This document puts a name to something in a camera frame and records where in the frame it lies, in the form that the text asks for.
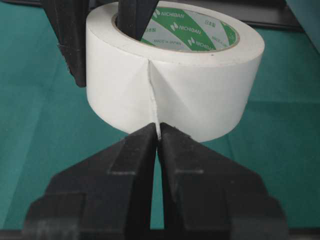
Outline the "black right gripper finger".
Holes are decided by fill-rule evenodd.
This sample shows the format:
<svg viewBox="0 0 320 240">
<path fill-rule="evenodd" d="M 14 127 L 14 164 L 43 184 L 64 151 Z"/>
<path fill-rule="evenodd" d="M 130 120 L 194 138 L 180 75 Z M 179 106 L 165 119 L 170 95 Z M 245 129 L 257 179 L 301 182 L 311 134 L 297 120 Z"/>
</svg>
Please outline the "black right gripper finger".
<svg viewBox="0 0 320 240">
<path fill-rule="evenodd" d="M 138 240 L 150 228 L 158 144 L 150 123 L 57 173 L 27 212 L 25 240 Z"/>
<path fill-rule="evenodd" d="M 286 240 L 279 202 L 254 171 L 166 123 L 160 125 L 168 240 Z"/>
<path fill-rule="evenodd" d="M 86 0 L 44 0 L 58 48 L 79 87 L 86 86 Z"/>
</svg>

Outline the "black right gripper finger with teal pad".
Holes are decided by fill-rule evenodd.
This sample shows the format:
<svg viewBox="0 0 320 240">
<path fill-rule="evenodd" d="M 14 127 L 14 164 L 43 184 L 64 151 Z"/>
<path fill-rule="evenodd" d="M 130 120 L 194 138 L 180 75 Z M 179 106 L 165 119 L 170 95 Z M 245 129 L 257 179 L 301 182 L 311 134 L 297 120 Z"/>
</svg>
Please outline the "black right gripper finger with teal pad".
<svg viewBox="0 0 320 240">
<path fill-rule="evenodd" d="M 158 0 L 119 0 L 117 27 L 140 41 L 157 7 Z"/>
</svg>

